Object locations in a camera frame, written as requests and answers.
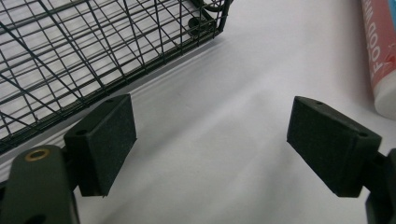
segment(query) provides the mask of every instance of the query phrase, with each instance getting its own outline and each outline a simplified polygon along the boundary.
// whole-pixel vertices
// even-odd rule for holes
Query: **bottle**
[[[375,109],[396,119],[396,0],[362,0]]]

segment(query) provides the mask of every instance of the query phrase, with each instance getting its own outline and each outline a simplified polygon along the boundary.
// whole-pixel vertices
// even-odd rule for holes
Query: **wire rack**
[[[230,4],[0,1],[0,154],[214,38]]]

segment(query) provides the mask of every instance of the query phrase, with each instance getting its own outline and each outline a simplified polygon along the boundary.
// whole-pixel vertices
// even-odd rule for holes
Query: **black plastic block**
[[[367,223],[368,224],[394,224],[390,222],[393,217],[392,205],[377,199],[373,194],[369,195],[366,201]]]
[[[83,196],[106,196],[136,140],[130,95],[109,99],[64,136]]]
[[[389,197],[393,207],[396,208],[396,148],[390,151],[386,160],[385,174],[388,183]]]
[[[288,142],[339,197],[358,197],[361,169],[381,137],[328,105],[296,96]]]

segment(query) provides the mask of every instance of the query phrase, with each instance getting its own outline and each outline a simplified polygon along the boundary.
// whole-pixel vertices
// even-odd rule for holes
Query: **black plastic part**
[[[3,211],[3,201],[4,201],[4,195],[6,193],[6,185],[7,185],[7,181],[3,181],[0,183],[0,214],[1,211]]]
[[[370,190],[378,200],[390,203],[388,183],[385,175],[387,158],[377,153],[375,158],[364,163],[361,169],[361,183]]]
[[[339,197],[358,197],[361,170],[373,160],[381,137],[316,100],[296,96],[288,142]]]
[[[2,205],[2,224],[78,224],[61,149],[41,146],[20,154],[12,163]]]
[[[213,23],[207,21],[204,17],[192,17],[189,19],[189,27],[191,28],[190,34],[196,36],[204,31],[209,31],[213,28]]]
[[[385,172],[386,172],[391,205],[393,207],[393,211],[395,211],[396,208],[396,149],[395,148],[391,150],[387,156],[387,161],[385,164]]]
[[[130,95],[104,101],[64,136],[83,196],[106,196],[136,140]]]
[[[366,201],[366,213],[368,224],[390,224],[392,219],[393,211],[390,202],[384,203],[370,194]]]

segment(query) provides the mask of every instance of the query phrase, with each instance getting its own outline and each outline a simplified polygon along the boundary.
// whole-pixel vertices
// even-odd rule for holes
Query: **black clamp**
[[[369,224],[396,223],[396,149],[378,152],[381,137],[322,102],[295,97],[288,142],[338,197],[359,197]]]

